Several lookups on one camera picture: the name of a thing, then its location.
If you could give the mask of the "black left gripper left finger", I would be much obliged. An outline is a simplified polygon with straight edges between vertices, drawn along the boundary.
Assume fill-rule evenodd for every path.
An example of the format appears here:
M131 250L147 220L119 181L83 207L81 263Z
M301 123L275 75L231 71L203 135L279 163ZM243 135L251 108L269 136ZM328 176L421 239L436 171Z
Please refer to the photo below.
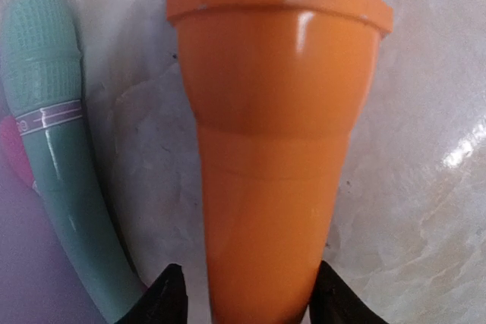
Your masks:
M186 324L188 296L182 267L171 263L119 324Z

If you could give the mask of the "pink toy microphone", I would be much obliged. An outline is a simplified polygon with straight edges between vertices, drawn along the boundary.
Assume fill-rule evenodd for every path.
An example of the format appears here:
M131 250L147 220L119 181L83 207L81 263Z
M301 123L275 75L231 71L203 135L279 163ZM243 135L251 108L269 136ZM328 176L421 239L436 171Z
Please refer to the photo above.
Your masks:
M11 115L1 121L1 147L16 175L28 187L39 193L17 123Z

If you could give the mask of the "teal toy microphone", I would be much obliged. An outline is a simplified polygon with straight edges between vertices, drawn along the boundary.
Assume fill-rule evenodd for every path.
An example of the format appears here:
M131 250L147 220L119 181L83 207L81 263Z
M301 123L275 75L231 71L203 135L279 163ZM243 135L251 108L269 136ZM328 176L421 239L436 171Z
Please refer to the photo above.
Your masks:
M142 296L99 187L84 123L81 53L67 0L10 0L1 73L52 227L108 323Z

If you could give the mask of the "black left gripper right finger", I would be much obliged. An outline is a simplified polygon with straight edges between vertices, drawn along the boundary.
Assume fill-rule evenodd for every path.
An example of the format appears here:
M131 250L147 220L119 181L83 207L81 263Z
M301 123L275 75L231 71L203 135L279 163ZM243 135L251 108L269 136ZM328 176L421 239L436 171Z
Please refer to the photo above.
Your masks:
M383 324L325 261L320 263L309 315L312 324Z

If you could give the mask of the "orange toy microphone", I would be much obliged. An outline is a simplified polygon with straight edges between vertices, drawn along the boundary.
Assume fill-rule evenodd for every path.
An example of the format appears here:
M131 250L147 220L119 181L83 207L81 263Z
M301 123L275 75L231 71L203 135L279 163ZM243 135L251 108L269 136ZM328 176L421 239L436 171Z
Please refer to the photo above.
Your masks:
M384 0L166 0L197 123L214 323L297 323L314 288Z

